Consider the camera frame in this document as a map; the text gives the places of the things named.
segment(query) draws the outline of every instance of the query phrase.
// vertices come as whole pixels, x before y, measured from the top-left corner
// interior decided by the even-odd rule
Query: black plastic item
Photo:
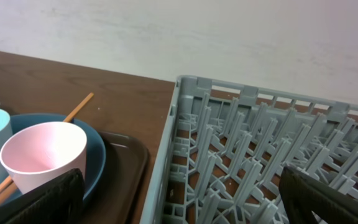
[[[317,224],[312,212],[327,223],[358,223],[358,201],[292,167],[284,167],[279,190],[291,224]]]
[[[0,207],[0,224],[74,223],[80,217],[84,180],[72,169]]]
[[[149,151],[136,138],[99,132],[106,145],[106,165],[80,224],[128,222],[135,194],[149,159]]]

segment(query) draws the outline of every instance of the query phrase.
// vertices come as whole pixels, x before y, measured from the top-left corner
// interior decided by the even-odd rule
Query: dark brown table
[[[68,114],[93,92],[76,118],[146,145],[150,160],[128,217],[131,223],[139,223],[142,215],[173,87],[172,82],[0,52],[2,109],[10,114]]]

